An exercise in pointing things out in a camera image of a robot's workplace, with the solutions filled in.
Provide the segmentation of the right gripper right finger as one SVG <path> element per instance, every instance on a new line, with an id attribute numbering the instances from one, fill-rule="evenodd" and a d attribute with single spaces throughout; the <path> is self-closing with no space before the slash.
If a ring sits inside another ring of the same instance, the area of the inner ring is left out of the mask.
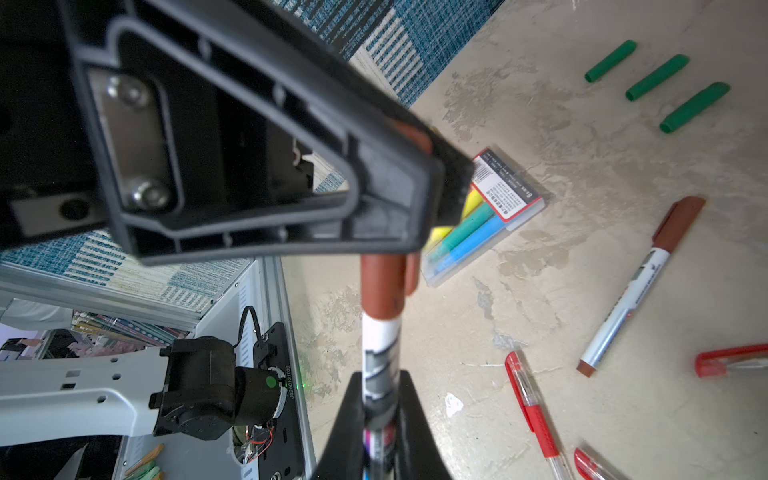
<path id="1" fill-rule="evenodd" d="M 410 373 L 400 372 L 395 478 L 451 480 L 422 409 Z"/>

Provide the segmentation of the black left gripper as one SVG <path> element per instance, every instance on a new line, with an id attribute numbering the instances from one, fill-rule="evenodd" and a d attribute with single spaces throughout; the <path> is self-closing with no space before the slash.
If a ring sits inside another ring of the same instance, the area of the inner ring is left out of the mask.
<path id="1" fill-rule="evenodd" d="M 81 53 L 104 42 L 117 1 L 1 4 L 1 247 L 120 221 Z"/>

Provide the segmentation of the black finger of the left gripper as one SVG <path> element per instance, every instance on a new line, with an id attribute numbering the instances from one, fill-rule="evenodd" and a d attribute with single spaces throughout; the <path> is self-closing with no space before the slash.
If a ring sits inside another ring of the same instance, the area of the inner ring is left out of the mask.
<path id="1" fill-rule="evenodd" d="M 113 240 L 147 265 L 408 254 L 473 165 L 264 1 L 61 1 Z"/>

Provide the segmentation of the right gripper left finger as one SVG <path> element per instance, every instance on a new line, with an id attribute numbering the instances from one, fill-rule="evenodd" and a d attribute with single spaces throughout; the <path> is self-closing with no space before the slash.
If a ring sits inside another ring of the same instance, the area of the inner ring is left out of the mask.
<path id="1" fill-rule="evenodd" d="M 312 480 L 361 480 L 364 461 L 362 373 L 352 374 Z"/>

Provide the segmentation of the brown cap marker bottom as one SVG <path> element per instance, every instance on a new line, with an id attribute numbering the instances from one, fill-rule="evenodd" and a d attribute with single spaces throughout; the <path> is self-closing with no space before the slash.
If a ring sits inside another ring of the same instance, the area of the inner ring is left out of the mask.
<path id="1" fill-rule="evenodd" d="M 364 479 L 394 476 L 402 313 L 417 288 L 428 238 L 418 236 L 406 254 L 361 256 Z"/>

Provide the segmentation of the green pen cap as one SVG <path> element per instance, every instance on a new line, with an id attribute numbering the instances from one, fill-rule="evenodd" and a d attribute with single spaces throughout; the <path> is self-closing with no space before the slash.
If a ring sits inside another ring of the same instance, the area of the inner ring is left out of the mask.
<path id="1" fill-rule="evenodd" d="M 638 44 L 634 40 L 626 40 L 617 46 L 612 52 L 606 55 L 603 59 L 597 62 L 591 67 L 585 74 L 584 78 L 588 83 L 595 83 L 599 81 L 608 72 L 618 66 L 621 62 L 626 60 L 631 54 L 635 52 Z"/>
<path id="2" fill-rule="evenodd" d="M 657 67 L 651 73 L 637 81 L 625 91 L 625 98 L 629 101 L 637 101 L 642 96 L 657 88 L 665 81 L 680 72 L 690 62 L 687 55 L 677 54 Z"/>
<path id="3" fill-rule="evenodd" d="M 667 115 L 659 124 L 660 130 L 665 134 L 677 131 L 724 97 L 730 90 L 731 86 L 725 82 L 712 83 Z"/>

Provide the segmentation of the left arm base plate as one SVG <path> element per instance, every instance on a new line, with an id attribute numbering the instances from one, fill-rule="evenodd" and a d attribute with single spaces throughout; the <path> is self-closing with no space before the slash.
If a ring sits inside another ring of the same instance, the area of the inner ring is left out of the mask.
<path id="1" fill-rule="evenodd" d="M 246 306 L 238 348 L 245 345 L 246 333 L 253 346 L 246 364 L 236 369 L 235 458 L 260 479 L 301 479 L 305 451 L 285 326 L 278 322 L 262 331 L 255 308 Z"/>

